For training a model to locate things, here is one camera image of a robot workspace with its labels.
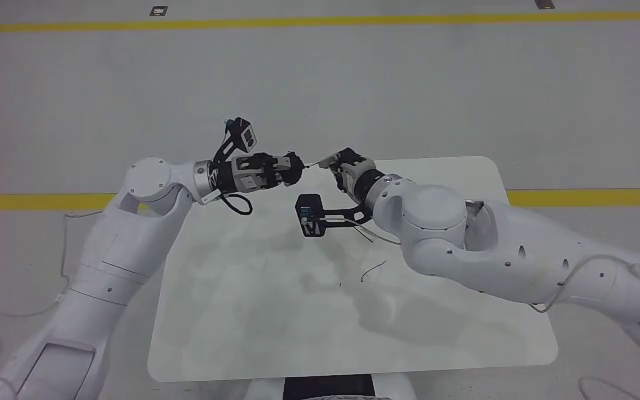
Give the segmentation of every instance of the white cable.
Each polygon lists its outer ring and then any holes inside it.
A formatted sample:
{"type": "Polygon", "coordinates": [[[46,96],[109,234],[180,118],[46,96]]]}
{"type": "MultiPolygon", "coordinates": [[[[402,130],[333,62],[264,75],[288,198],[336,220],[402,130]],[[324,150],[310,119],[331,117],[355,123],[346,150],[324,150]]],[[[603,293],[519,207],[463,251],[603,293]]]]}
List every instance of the white cable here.
{"type": "Polygon", "coordinates": [[[621,388],[618,385],[614,385],[611,382],[607,382],[604,379],[595,378],[593,376],[582,376],[582,377],[580,377],[580,379],[578,379],[578,389],[580,390],[580,393],[582,394],[582,397],[584,397],[584,400],[591,400],[591,397],[589,397],[589,395],[587,394],[586,390],[584,389],[584,382],[585,381],[600,382],[603,385],[607,385],[610,388],[613,388],[613,389],[619,391],[620,393],[623,393],[623,394],[629,396],[629,398],[632,398],[634,400],[640,400],[640,397],[637,397],[634,394],[632,394],[631,392],[621,388]]]}
{"type": "Polygon", "coordinates": [[[391,240],[391,239],[387,239],[384,236],[380,236],[377,233],[373,232],[372,230],[370,230],[369,228],[367,228],[366,226],[362,225],[359,222],[356,222],[352,219],[347,219],[347,218],[343,218],[343,217],[336,217],[336,218],[320,218],[321,221],[338,221],[338,222],[350,222],[352,224],[358,225],[363,231],[367,232],[369,235],[377,237],[380,240],[383,240],[387,243],[391,243],[391,244],[395,244],[400,246],[401,243],[400,242],[396,242],[395,240],[391,240]]]}
{"type": "Polygon", "coordinates": [[[582,260],[578,261],[578,263],[573,268],[573,270],[571,270],[571,272],[567,276],[567,279],[565,279],[564,282],[562,283],[562,287],[560,287],[560,289],[556,292],[556,294],[553,296],[553,298],[545,308],[539,309],[533,304],[529,304],[529,307],[533,308],[540,314],[544,314],[548,312],[551,309],[551,307],[553,307],[553,305],[556,303],[556,301],[560,298],[560,295],[565,291],[567,286],[569,286],[569,282],[571,282],[573,277],[582,269],[582,267],[584,267],[585,265],[587,265],[589,262],[593,260],[611,260],[611,261],[622,263],[629,269],[633,268],[634,266],[634,264],[631,264],[620,257],[612,256],[609,254],[594,254],[592,256],[583,258],[582,260]]]}
{"type": "Polygon", "coordinates": [[[18,391],[13,387],[11,382],[9,382],[8,379],[3,378],[1,376],[0,376],[0,382],[4,383],[4,385],[9,388],[9,391],[11,392],[11,397],[13,398],[13,400],[17,400],[18,391]]]}
{"type": "Polygon", "coordinates": [[[8,312],[0,312],[0,316],[3,317],[10,317],[10,318],[28,318],[28,317],[35,317],[36,315],[42,315],[45,314],[49,311],[51,311],[55,306],[58,305],[58,303],[60,303],[64,297],[64,295],[67,293],[67,291],[69,290],[69,287],[71,286],[71,278],[69,277],[69,275],[67,275],[64,272],[64,266],[67,263],[67,218],[84,218],[84,217],[90,217],[92,215],[96,215],[96,214],[100,214],[102,211],[94,211],[94,212],[90,212],[90,213],[86,213],[86,214],[75,214],[75,213],[71,213],[71,214],[63,214],[62,215],[62,256],[60,257],[60,276],[62,278],[64,278],[65,280],[65,285],[64,288],[62,289],[62,291],[56,296],[56,299],[54,300],[53,304],[51,304],[50,306],[40,310],[40,311],[34,311],[34,312],[29,312],[29,313],[8,313],[8,312]]]}

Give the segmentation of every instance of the black base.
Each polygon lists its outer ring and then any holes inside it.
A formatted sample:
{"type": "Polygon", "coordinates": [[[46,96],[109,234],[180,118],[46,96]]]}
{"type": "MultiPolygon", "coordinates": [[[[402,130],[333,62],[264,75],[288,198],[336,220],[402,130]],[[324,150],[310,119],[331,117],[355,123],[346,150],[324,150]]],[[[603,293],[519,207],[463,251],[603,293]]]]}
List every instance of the black base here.
{"type": "Polygon", "coordinates": [[[371,375],[333,375],[286,378],[283,400],[304,400],[321,396],[375,396],[371,375]]]}

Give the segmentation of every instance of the black cable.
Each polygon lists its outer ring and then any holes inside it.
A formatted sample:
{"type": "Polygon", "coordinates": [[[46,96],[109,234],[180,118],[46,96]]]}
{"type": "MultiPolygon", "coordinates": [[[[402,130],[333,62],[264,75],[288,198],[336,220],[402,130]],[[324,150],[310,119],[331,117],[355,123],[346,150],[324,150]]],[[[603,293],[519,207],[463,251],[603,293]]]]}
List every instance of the black cable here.
{"type": "Polygon", "coordinates": [[[236,193],[221,194],[220,195],[220,200],[222,200],[224,202],[224,204],[227,205],[227,207],[229,207],[231,210],[235,211],[236,213],[238,213],[240,215],[250,215],[253,212],[253,204],[251,204],[249,199],[247,199],[246,197],[244,197],[241,194],[236,194],[236,193]],[[239,209],[238,207],[236,207],[233,204],[231,204],[229,202],[229,200],[227,200],[228,197],[235,197],[235,198],[244,200],[244,202],[247,203],[247,206],[249,206],[249,209],[246,210],[246,211],[239,209]]]}

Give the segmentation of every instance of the small black object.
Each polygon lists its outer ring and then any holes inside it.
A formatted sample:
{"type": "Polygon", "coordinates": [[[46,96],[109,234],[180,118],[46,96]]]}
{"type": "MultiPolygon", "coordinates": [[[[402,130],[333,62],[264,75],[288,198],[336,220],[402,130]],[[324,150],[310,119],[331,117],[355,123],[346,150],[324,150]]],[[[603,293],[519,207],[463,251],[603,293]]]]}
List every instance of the small black object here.
{"type": "Polygon", "coordinates": [[[536,6],[541,10],[553,10],[556,8],[551,0],[536,0],[536,6]]]}
{"type": "Polygon", "coordinates": [[[322,237],[327,230],[322,198],[319,194],[301,194],[296,201],[296,214],[302,234],[306,237],[322,237]]]}
{"type": "Polygon", "coordinates": [[[369,374],[286,378],[283,400],[303,400],[324,396],[375,396],[369,374]]]}
{"type": "Polygon", "coordinates": [[[256,135],[253,133],[251,123],[243,118],[236,118],[229,121],[226,127],[231,140],[236,148],[248,153],[258,143],[256,135]]]}
{"type": "Polygon", "coordinates": [[[289,157],[289,160],[291,160],[291,168],[286,171],[280,171],[280,177],[282,178],[282,181],[287,185],[294,185],[298,183],[300,178],[302,178],[304,163],[302,162],[302,159],[298,157],[298,155],[293,151],[285,154],[285,157],[289,157]]]}
{"type": "Polygon", "coordinates": [[[351,228],[371,220],[371,213],[363,204],[347,209],[325,210],[319,194],[298,196],[296,214],[302,234],[306,237],[322,237],[327,228],[351,228]],[[357,218],[357,214],[362,214],[362,217],[357,218]],[[326,216],[338,216],[356,223],[340,220],[327,221],[324,219],[326,216]]]}
{"type": "Polygon", "coordinates": [[[167,15],[167,10],[169,6],[153,6],[151,8],[151,13],[149,13],[150,17],[164,17],[167,15]]]}

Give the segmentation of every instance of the sticker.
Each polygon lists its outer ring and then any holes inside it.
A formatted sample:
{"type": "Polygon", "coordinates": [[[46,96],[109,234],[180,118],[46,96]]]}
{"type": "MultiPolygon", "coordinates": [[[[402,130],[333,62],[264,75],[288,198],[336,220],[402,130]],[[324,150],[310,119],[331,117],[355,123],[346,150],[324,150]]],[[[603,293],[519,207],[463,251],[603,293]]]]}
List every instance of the sticker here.
{"type": "Polygon", "coordinates": [[[553,10],[556,8],[551,0],[536,0],[536,5],[541,10],[553,10]]]}
{"type": "Polygon", "coordinates": [[[257,189],[258,185],[256,185],[256,181],[253,180],[252,177],[250,176],[245,176],[243,178],[240,178],[240,182],[242,182],[242,185],[245,187],[245,189],[257,189]]]}
{"type": "Polygon", "coordinates": [[[169,6],[153,6],[153,8],[151,8],[151,13],[149,14],[149,16],[164,17],[165,15],[167,15],[168,8],[169,6]]]}

